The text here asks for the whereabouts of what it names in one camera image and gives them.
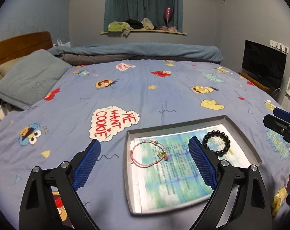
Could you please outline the printed paper sheet in tray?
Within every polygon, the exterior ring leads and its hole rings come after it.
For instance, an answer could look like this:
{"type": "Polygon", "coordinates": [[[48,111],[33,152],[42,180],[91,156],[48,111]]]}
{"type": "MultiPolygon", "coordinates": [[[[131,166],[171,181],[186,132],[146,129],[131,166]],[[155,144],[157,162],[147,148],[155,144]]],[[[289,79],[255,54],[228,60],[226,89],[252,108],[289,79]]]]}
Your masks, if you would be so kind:
{"type": "Polygon", "coordinates": [[[128,198],[132,213],[171,211],[198,204],[210,197],[212,189],[205,185],[189,153],[188,143],[193,136],[202,141],[213,130],[224,132],[230,140],[230,149],[222,159],[234,167],[249,167],[251,163],[243,149],[222,124],[130,141],[128,158],[133,191],[128,198]]]}

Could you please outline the brown wooden headboard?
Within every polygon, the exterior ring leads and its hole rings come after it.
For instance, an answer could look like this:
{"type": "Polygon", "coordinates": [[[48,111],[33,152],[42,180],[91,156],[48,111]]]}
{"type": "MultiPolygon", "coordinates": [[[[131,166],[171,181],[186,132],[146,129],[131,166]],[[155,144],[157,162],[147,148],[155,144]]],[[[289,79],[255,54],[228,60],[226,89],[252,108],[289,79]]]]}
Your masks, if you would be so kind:
{"type": "Polygon", "coordinates": [[[53,47],[49,32],[35,32],[19,35],[0,42],[0,65],[16,58],[27,56],[34,51],[53,47]]]}

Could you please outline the blue cartoon print bedsheet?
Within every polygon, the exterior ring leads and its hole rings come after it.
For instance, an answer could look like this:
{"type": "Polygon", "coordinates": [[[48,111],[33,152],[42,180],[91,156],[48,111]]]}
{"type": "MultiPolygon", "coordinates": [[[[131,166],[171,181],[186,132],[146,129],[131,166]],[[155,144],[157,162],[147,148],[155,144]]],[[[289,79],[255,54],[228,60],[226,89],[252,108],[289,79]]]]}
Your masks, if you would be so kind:
{"type": "Polygon", "coordinates": [[[200,206],[161,216],[134,217],[124,197],[123,151],[128,130],[225,115],[243,131],[262,160],[269,197],[283,188],[290,166],[289,145],[273,144],[263,117],[276,105],[268,94],[239,74],[214,63],[126,61],[70,68],[50,96],[11,112],[0,123],[0,210],[18,227],[19,207],[31,168],[56,167],[90,143],[93,116],[106,116],[98,136],[101,156],[79,195],[102,229],[187,229],[200,206]]]}

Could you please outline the grey-blue pillow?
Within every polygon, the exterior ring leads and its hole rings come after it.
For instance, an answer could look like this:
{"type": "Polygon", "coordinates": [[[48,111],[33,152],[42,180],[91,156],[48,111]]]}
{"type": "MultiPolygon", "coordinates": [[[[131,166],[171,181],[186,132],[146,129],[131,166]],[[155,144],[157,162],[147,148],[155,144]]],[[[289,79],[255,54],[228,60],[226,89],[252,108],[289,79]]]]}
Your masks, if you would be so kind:
{"type": "Polygon", "coordinates": [[[0,99],[25,110],[44,99],[70,68],[48,51],[37,50],[17,61],[0,80],[0,99]]]}

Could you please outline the white wall hook rack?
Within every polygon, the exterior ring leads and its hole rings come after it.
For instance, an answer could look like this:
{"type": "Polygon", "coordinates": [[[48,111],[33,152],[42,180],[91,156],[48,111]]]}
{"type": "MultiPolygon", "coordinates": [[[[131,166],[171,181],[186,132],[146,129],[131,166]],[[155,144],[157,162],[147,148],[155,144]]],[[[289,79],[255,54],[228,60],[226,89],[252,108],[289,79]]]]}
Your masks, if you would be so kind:
{"type": "Polygon", "coordinates": [[[283,45],[282,43],[278,43],[274,40],[270,40],[270,47],[279,50],[282,53],[289,54],[289,48],[286,45],[283,45]]]}

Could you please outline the green cloth on sill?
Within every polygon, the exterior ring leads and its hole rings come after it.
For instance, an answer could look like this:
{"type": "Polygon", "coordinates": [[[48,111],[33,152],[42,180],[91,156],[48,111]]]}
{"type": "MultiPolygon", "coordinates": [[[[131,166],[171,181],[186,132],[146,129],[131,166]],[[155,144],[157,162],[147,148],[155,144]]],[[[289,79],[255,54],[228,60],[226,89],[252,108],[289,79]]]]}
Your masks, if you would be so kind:
{"type": "Polygon", "coordinates": [[[108,25],[108,33],[122,33],[124,36],[128,36],[133,28],[127,22],[114,21],[108,25]]]}

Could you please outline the pink balloon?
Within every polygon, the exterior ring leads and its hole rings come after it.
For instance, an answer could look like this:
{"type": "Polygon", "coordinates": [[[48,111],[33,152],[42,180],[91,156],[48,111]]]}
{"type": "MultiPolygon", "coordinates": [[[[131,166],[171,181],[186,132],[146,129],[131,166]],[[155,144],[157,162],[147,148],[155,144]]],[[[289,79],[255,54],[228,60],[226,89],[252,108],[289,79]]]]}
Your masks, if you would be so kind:
{"type": "Polygon", "coordinates": [[[164,18],[164,21],[166,22],[167,27],[172,17],[173,17],[173,9],[171,7],[166,7],[164,9],[163,18],[164,18]]]}

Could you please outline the blue folded blanket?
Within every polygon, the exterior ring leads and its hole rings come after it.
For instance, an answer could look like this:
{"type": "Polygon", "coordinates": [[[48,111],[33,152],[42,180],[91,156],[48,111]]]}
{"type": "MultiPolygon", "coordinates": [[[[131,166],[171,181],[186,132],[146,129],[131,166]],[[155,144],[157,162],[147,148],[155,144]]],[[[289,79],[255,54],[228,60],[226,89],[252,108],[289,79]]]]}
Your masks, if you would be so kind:
{"type": "Polygon", "coordinates": [[[48,52],[75,66],[141,59],[204,61],[217,64],[223,61],[221,51],[215,46],[171,43],[128,43],[84,47],[59,46],[49,49],[48,52]]]}

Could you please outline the grey shallow cardboard tray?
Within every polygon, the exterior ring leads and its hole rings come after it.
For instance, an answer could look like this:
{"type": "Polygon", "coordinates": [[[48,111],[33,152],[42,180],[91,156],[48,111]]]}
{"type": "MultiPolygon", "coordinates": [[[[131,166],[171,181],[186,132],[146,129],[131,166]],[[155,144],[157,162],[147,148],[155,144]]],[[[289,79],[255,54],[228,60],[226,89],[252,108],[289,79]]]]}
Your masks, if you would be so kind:
{"type": "Polygon", "coordinates": [[[124,185],[132,214],[156,214],[199,204],[212,190],[205,185],[188,148],[212,130],[224,132],[230,149],[223,156],[235,167],[259,165],[261,158],[229,117],[130,130],[124,151],[124,185]]]}

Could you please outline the teal window curtain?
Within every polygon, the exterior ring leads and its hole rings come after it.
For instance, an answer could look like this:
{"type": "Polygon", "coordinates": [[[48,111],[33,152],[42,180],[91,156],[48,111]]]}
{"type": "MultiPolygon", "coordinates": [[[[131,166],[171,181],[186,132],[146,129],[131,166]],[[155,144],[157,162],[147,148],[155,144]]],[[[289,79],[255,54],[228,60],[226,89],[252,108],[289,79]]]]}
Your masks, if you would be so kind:
{"type": "Polygon", "coordinates": [[[168,26],[183,31],[183,0],[106,0],[103,30],[114,21],[124,22],[129,19],[142,21],[148,18],[154,26],[166,25],[163,18],[164,9],[171,7],[173,17],[168,26]]]}

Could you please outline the black flat monitor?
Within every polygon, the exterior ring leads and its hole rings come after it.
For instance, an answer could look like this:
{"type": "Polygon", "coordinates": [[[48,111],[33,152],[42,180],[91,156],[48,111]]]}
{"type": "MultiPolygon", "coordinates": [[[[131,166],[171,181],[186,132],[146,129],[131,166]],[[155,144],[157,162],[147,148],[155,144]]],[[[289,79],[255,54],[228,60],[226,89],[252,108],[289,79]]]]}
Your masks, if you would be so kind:
{"type": "Polygon", "coordinates": [[[264,46],[245,40],[242,69],[266,86],[279,88],[284,76],[287,55],[264,46]]]}

